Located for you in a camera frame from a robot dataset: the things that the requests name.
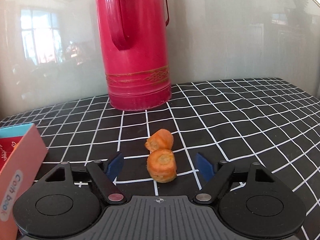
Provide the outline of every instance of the silver screw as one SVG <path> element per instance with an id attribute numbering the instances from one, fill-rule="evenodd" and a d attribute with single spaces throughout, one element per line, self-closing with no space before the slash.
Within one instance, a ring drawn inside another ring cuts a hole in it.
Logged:
<path id="1" fill-rule="evenodd" d="M 108 199 L 111 201 L 121 201 L 121 200 L 123 200 L 123 198 L 124 198 L 124 196 L 119 193 L 113 193 L 108 196 Z"/>
<path id="2" fill-rule="evenodd" d="M 199 201 L 209 201 L 211 199 L 211 195 L 206 193 L 201 193 L 196 195 L 196 199 Z"/>

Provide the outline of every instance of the table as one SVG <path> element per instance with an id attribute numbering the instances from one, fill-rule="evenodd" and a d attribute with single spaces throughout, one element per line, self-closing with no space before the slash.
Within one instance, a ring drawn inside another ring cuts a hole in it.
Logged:
<path id="1" fill-rule="evenodd" d="M 280 78 L 172 85 L 167 104 L 140 112 L 116 110 L 103 95 L 7 117 L 0 124 L 26 122 L 37 125 L 49 150 L 36 179 L 61 161 L 83 166 L 120 150 L 125 160 L 116 185 L 128 197 L 193 196 L 205 184 L 195 167 L 197 152 L 239 166 L 260 162 L 305 203 L 300 239 L 320 236 L 320 101 Z M 174 136 L 178 173 L 166 184 L 150 178 L 144 147 L 161 128 Z"/>

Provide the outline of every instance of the label sticker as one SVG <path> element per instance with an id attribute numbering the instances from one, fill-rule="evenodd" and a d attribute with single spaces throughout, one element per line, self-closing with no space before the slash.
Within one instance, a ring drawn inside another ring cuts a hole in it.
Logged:
<path id="1" fill-rule="evenodd" d="M 9 219 L 9 215 L 17 196 L 17 192 L 22 183 L 22 179 L 22 171 L 17 170 L 10 181 L 7 191 L 4 194 L 3 200 L 0 205 L 0 220 L 3 222 L 6 222 Z"/>

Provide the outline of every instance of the glossy wall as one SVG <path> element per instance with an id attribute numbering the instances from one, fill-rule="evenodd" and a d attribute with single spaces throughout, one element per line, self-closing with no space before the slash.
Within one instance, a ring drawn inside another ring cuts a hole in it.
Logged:
<path id="1" fill-rule="evenodd" d="M 313 0 L 168 0 L 172 82 L 281 77 L 316 95 Z M 0 0 L 0 115 L 107 93 L 95 0 Z"/>

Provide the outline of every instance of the red thermos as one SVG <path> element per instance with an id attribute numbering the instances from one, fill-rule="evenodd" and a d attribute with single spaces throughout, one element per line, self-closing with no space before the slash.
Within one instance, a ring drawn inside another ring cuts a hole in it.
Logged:
<path id="1" fill-rule="evenodd" d="M 138 111 L 167 102 L 164 0 L 96 0 L 96 5 L 111 105 Z"/>

